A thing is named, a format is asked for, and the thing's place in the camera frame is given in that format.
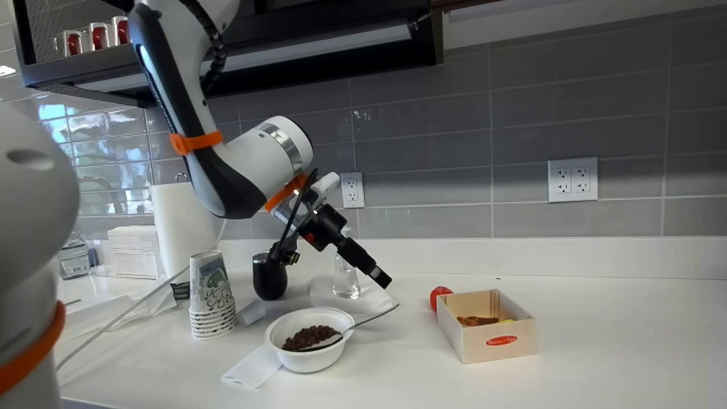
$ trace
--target stack of paper cups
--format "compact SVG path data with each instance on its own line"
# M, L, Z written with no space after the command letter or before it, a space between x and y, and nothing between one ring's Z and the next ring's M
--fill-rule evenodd
M192 336L212 339L237 326L237 309L220 251L195 254L189 261Z
M151 186L151 201L161 262L166 276L171 277L187 266L192 254L212 248L217 237L214 216L197 199L189 182ZM182 274L174 284L186 282L189 274Z

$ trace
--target black cable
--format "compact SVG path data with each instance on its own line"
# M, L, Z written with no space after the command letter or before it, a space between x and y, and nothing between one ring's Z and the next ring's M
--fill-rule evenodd
M300 189L300 193L298 193L298 198L295 199L295 204L293 204L293 209L290 213L290 216L288 217L288 223L285 223L285 229L283 229L283 235L280 237L280 241L278 242L278 247L275 249L275 254L271 255L271 258L273 260L277 260L278 256L280 255L280 249L283 247L283 241L288 236L288 231L290 231L290 226L293 225L293 220L295 219L295 215L298 213L298 209L300 208L300 203L302 202L303 197L310 189L310 185L313 184L313 181L316 179L316 175L318 174L318 168L313 169L313 171L308 175L308 179L305 180L305 183L303 183L303 187Z
M202 92L207 92L210 88L212 88L212 84L225 68L225 63L227 62L225 42L222 40L222 34L214 25L214 21L209 14L207 14L204 7L199 4L198 0L179 1L184 4L190 12L192 12L194 17L197 17L197 21L202 24L204 32L209 37L209 42L212 43L212 64L209 66L209 70L207 70L201 80Z

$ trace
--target electrical outlet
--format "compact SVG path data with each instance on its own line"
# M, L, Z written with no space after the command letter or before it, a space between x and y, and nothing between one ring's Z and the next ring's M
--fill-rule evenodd
M341 192L345 209L364 207L364 177L361 172L341 173Z
M552 160L547 163L548 201L598 200L598 158Z

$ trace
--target white countertop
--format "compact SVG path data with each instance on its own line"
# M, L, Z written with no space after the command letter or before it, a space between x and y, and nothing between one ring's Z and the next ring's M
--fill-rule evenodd
M401 307L356 329L339 361L319 373L281 369L259 389L221 380L262 343L270 322L308 306L307 277L293 272L287 301L221 338L193 339L184 306L103 335L60 371L61 394L128 409L333 402L346 409L683 409L727 402L727 280L391 275ZM238 305L252 300L252 276L230 276ZM538 320L540 353L463 365L429 307L436 285L455 293L499 288ZM58 344L56 359L84 339Z

